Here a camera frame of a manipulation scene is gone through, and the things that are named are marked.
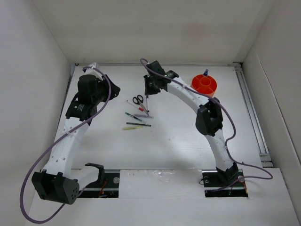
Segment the white marker red cap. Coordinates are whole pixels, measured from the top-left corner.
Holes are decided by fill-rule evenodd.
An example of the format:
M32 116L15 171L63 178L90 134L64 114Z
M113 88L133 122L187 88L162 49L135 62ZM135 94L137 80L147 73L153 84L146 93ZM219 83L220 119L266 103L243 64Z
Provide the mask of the white marker red cap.
M130 104L131 106L133 106L134 108L138 109L138 110L141 111L141 112L144 111L140 106L138 106L138 105L132 103L132 102L129 101L129 100L127 100L127 103Z

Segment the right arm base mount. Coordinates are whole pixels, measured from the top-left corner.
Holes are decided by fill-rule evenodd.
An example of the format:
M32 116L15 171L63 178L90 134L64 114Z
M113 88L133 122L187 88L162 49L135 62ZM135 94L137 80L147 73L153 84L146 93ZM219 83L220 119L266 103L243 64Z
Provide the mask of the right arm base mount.
M248 191L245 182L234 181L238 177L243 177L243 171L240 169L238 175L230 182L222 182L218 176L217 170L203 170L202 178L199 184L204 187L206 198L228 198L228 197L248 197Z

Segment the black handled scissors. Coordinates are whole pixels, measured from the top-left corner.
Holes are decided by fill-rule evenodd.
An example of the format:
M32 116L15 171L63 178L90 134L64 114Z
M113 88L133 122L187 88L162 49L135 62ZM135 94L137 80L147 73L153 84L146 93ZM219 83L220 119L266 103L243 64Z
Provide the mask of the black handled scissors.
M139 105L140 108L146 113L147 116L149 116L148 110L146 107L143 105L143 96L142 95L137 95L132 98L132 101L134 104Z

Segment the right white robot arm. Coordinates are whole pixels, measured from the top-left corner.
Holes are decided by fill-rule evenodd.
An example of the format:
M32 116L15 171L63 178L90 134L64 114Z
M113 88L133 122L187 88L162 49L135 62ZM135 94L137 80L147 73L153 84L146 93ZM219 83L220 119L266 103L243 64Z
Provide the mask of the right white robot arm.
M219 183L222 186L232 184L238 178L238 167L226 149L219 100L193 90L174 71L165 72L158 61L149 63L141 58L140 62L148 72L144 76L145 95L155 95L165 90L178 97L196 113L196 129L209 142L215 158Z

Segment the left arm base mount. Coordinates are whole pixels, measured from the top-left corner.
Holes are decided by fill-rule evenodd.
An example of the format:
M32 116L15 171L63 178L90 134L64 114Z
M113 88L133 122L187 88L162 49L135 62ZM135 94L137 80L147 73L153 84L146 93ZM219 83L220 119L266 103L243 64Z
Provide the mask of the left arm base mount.
M118 198L119 197L120 170L108 169L104 171L101 184L89 184L79 198Z

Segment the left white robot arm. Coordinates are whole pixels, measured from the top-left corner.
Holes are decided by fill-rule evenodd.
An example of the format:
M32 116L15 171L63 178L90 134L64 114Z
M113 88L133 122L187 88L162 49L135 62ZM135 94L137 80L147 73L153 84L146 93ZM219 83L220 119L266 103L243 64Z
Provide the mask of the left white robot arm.
M78 172L71 167L78 146L96 116L97 105L117 97L120 88L107 76L82 75L78 92L66 112L64 138L53 148L50 158L41 172L35 172L32 183L43 200L73 204L86 186L101 186L105 181L103 165L87 163Z

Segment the grey purple pen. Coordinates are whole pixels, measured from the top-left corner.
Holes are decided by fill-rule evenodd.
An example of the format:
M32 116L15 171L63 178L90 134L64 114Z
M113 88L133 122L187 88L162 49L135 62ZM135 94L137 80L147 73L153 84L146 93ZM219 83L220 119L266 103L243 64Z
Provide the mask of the grey purple pen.
M135 117L139 117L139 118L149 118L149 119L153 119L153 116L150 115L141 115L141 114L134 114Z

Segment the white pen purple cap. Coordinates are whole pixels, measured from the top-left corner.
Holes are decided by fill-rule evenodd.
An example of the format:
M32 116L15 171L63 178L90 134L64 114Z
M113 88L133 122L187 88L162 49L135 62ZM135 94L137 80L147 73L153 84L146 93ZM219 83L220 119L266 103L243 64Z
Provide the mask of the white pen purple cap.
M146 110L147 110L147 113L149 113L149 96L146 95Z

